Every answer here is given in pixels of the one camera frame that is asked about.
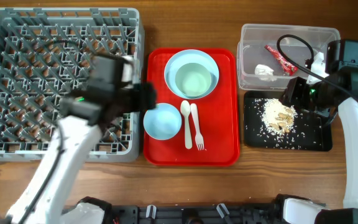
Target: plastic fork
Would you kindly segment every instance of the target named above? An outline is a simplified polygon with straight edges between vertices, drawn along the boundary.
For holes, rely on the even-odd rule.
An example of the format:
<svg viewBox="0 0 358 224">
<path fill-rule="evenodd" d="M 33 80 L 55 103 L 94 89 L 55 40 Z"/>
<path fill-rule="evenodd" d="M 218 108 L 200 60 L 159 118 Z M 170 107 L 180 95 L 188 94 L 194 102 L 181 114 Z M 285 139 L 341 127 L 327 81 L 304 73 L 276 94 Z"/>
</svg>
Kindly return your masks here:
<svg viewBox="0 0 358 224">
<path fill-rule="evenodd" d="M 193 121 L 194 121 L 194 126 L 196 128 L 196 145 L 197 145 L 197 149 L 200 150 L 205 150 L 204 147 L 204 138 L 200 133 L 200 124 L 198 122 L 198 110 L 197 110 L 197 105 L 195 103 L 192 103 L 190 105 L 190 110 L 191 110 L 191 116 L 193 117 Z"/>
</svg>

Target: light blue bowl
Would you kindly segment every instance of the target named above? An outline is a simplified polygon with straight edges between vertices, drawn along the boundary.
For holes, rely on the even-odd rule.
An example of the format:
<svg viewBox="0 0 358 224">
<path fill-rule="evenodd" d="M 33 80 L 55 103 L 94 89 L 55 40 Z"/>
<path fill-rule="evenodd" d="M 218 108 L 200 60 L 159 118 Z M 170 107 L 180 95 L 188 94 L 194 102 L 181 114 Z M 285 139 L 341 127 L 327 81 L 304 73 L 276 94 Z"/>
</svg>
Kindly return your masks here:
<svg viewBox="0 0 358 224">
<path fill-rule="evenodd" d="M 176 84 L 176 75 L 178 70 L 188 63 L 198 63 L 206 68 L 211 74 L 211 83 L 209 88 L 203 94 L 196 97 L 186 96 Z M 164 69 L 164 79 L 168 88 L 176 96 L 183 99 L 195 100 L 209 95 L 215 89 L 219 81 L 219 68 L 214 59 L 205 52 L 193 49 L 182 50 L 172 56 L 167 62 Z"/>
<path fill-rule="evenodd" d="M 154 110 L 144 115 L 143 126 L 146 133 L 156 140 L 174 137 L 181 127 L 179 111 L 168 103 L 159 103 Z"/>
</svg>

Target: dish rack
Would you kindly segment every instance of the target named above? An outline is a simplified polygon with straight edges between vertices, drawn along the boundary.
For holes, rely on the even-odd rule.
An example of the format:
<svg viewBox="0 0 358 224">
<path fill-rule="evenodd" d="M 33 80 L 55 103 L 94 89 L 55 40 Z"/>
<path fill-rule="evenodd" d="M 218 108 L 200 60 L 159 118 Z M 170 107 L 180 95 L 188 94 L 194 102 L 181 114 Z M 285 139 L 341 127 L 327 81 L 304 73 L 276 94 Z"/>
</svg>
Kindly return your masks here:
<svg viewBox="0 0 358 224">
<path fill-rule="evenodd" d="M 52 40 L 69 40 L 35 50 Z M 60 118 L 59 100 L 83 88 L 90 52 L 134 57 L 139 83 L 144 28 L 133 8 L 0 8 L 0 161 L 41 159 Z M 139 155 L 139 112 L 115 120 L 88 162 Z"/>
</svg>

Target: wood surface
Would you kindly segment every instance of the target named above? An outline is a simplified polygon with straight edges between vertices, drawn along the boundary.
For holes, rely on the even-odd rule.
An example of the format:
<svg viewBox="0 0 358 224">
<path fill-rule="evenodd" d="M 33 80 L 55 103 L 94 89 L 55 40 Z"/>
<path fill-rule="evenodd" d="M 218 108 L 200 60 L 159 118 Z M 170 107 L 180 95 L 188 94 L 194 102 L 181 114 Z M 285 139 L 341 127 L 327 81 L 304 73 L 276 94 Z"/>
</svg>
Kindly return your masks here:
<svg viewBox="0 0 358 224">
<path fill-rule="evenodd" d="M 134 7 L 145 27 L 145 57 L 157 47 L 222 47 L 237 53 L 246 23 L 334 27 L 358 39 L 358 1 L 65 1 L 0 0 L 0 7 Z M 239 91 L 239 114 L 242 96 Z M 257 149 L 241 142 L 231 167 L 157 167 L 143 156 L 130 164 L 85 164 L 67 205 L 85 196 L 113 205 L 209 205 L 269 202 L 294 194 L 341 208 L 346 187 L 344 135 L 333 123 L 329 152 Z M 0 162 L 0 215 L 19 198 L 38 162 Z"/>
</svg>

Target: plastic spoon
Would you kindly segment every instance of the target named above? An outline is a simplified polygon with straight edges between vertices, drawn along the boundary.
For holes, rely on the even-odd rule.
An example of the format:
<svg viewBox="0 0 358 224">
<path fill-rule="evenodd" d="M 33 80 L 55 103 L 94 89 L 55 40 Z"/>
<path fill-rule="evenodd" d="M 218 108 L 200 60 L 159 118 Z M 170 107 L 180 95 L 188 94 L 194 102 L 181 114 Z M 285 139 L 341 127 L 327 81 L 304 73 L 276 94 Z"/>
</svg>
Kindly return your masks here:
<svg viewBox="0 0 358 224">
<path fill-rule="evenodd" d="M 185 118 L 185 146 L 187 149 L 191 149 L 193 147 L 193 143 L 191 142 L 191 133 L 190 133 L 190 125 L 189 125 L 189 115 L 190 115 L 190 104 L 186 100 L 183 100 L 180 105 L 180 113 Z"/>
</svg>

